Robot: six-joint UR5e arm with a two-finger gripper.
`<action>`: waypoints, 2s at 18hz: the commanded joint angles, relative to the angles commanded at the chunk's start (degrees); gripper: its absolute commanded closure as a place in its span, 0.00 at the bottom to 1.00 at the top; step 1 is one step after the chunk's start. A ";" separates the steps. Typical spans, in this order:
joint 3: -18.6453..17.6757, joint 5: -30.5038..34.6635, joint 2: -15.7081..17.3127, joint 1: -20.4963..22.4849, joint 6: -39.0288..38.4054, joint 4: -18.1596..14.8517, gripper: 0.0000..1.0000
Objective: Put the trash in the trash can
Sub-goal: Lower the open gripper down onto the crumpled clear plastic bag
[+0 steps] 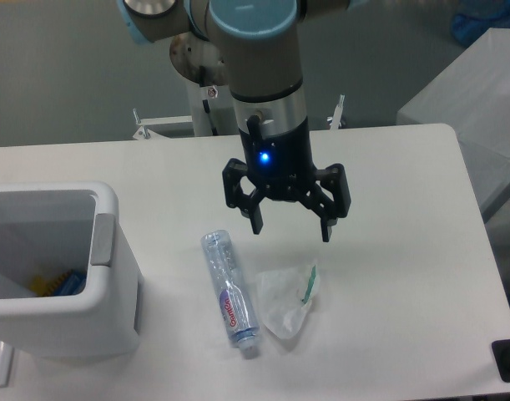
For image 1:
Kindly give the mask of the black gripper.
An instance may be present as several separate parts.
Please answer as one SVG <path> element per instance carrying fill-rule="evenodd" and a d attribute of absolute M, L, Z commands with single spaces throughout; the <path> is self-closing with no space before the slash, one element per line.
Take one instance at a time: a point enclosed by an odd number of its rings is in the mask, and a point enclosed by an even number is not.
<path fill-rule="evenodd" d="M 222 171 L 225 204 L 238 208 L 250 220 L 253 233 L 263 227 L 260 203 L 300 201 L 313 211 L 321 224 L 323 242 L 331 239 L 332 227 L 348 216 L 351 194 L 342 164 L 325 169 L 314 166 L 308 120 L 285 133 L 264 138 L 259 116 L 247 119 L 247 131 L 240 133 L 245 162 L 230 159 Z M 247 179 L 255 187 L 244 193 L 241 181 Z"/>

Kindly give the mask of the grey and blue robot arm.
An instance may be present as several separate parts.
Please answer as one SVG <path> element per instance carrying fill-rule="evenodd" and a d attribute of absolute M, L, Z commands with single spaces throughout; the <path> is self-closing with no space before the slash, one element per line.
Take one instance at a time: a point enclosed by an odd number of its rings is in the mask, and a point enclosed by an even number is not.
<path fill-rule="evenodd" d="M 323 241 L 348 215 L 343 165 L 315 167 L 297 27 L 308 18 L 353 8 L 352 1 L 121 1 L 120 14 L 138 43 L 191 33 L 213 45 L 224 63 L 244 159 L 222 172 L 227 206 L 263 226 L 260 203 L 298 202 L 321 221 Z"/>

